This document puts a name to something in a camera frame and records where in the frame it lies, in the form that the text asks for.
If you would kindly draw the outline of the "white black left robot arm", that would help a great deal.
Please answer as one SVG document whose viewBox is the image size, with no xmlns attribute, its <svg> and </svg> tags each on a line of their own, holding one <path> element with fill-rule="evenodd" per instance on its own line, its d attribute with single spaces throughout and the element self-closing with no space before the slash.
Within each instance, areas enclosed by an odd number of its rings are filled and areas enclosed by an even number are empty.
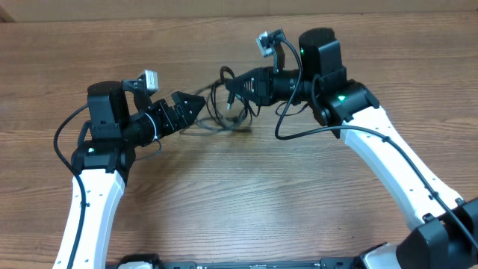
<svg viewBox="0 0 478 269">
<path fill-rule="evenodd" d="M 90 119 L 64 164 L 73 174 L 72 200 L 55 268 L 105 268 L 112 224 L 137 147 L 191 126 L 205 98 L 176 91 L 174 104 L 152 102 L 145 80 L 102 81 L 87 88 Z"/>
</svg>

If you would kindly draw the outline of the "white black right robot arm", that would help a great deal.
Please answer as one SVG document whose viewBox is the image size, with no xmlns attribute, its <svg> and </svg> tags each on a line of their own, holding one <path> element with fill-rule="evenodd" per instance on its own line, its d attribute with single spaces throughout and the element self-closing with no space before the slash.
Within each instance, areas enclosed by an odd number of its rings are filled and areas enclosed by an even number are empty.
<svg viewBox="0 0 478 269">
<path fill-rule="evenodd" d="M 282 30 L 257 37 L 273 65 L 226 83 L 231 96 L 259 107 L 306 102 L 319 132 L 342 140 L 374 172 L 406 219 L 409 235 L 351 258 L 323 258 L 320 268 L 472 268 L 477 265 L 477 201 L 443 183 L 394 128 L 379 100 L 348 78 L 331 28 L 313 28 L 292 48 L 297 68 L 286 70 Z"/>
</svg>

